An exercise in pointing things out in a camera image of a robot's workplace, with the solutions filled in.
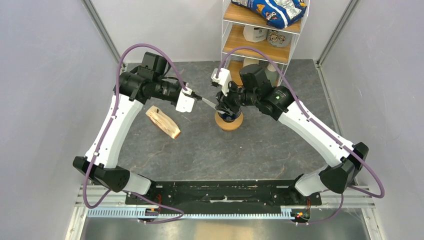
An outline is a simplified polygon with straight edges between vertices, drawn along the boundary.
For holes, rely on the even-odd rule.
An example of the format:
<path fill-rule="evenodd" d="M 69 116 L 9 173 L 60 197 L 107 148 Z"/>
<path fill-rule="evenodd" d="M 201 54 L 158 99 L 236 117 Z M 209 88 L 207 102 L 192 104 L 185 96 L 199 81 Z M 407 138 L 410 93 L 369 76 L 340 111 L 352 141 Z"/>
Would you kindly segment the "blue cone coffee filter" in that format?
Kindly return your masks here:
<path fill-rule="evenodd" d="M 218 115 L 220 116 L 220 118 L 223 120 L 223 121 L 225 121 L 225 122 L 227 122 L 227 123 L 231 123 L 231 122 L 234 122 L 237 118 L 239 118 L 240 117 L 240 115 L 241 115 L 241 111 L 240 112 L 237 112 L 237 113 L 233 113 L 233 114 L 228 114 L 228 113 L 218 113 Z"/>

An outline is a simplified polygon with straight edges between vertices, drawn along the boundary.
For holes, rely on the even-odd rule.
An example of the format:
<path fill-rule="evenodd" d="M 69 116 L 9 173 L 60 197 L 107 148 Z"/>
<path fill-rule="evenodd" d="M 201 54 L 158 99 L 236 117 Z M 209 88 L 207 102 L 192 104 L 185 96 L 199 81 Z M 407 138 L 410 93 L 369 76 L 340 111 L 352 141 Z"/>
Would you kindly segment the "white wire shelf rack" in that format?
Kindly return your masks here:
<path fill-rule="evenodd" d="M 230 0 L 222 1 L 221 15 L 221 59 L 230 71 L 231 79 L 241 85 L 239 70 L 247 64 L 259 64 L 264 67 L 273 85 L 281 84 L 276 69 L 262 55 L 243 47 L 252 47 L 262 51 L 276 64 L 283 73 L 292 60 L 299 38 L 302 34 L 309 12 L 292 25 L 278 29 L 267 24 L 259 12 L 233 4 Z"/>

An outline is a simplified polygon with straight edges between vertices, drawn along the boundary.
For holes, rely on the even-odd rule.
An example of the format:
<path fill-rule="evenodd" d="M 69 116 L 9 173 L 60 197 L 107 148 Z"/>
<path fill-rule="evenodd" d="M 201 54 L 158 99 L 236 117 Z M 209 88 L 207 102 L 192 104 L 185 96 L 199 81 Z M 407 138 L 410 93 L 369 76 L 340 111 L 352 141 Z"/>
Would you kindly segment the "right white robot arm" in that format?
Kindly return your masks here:
<path fill-rule="evenodd" d="M 285 86 L 272 86 L 264 69 L 257 64 L 243 67 L 239 72 L 242 86 L 231 79 L 228 69 L 214 69 L 213 86 L 221 86 L 216 95 L 216 109 L 221 118 L 235 121 L 241 116 L 242 106 L 255 106 L 262 114 L 289 127 L 307 141 L 325 160 L 326 165 L 299 176 L 288 191 L 289 200 L 300 205 L 310 195 L 324 190 L 342 194 L 362 169 L 357 158 L 364 161 L 369 148 L 336 134 L 310 113 L 302 102 L 296 102 Z"/>

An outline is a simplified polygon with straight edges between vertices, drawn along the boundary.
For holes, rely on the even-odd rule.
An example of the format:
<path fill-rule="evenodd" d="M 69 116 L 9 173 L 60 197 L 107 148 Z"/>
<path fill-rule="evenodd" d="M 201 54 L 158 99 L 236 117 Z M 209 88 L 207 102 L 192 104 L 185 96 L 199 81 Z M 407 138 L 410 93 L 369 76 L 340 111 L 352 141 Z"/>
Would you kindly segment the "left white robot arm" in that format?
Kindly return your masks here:
<path fill-rule="evenodd" d="M 108 117 L 104 120 L 93 145 L 84 156 L 73 160 L 73 167 L 88 174 L 93 182 L 113 192 L 135 192 L 144 204 L 152 204 L 157 191 L 152 180 L 118 166 L 125 137 L 146 101 L 157 98 L 170 102 L 176 111 L 190 113 L 200 99 L 193 90 L 183 90 L 178 82 L 167 81 L 171 65 L 161 55 L 146 52 L 141 65 L 119 76 Z"/>

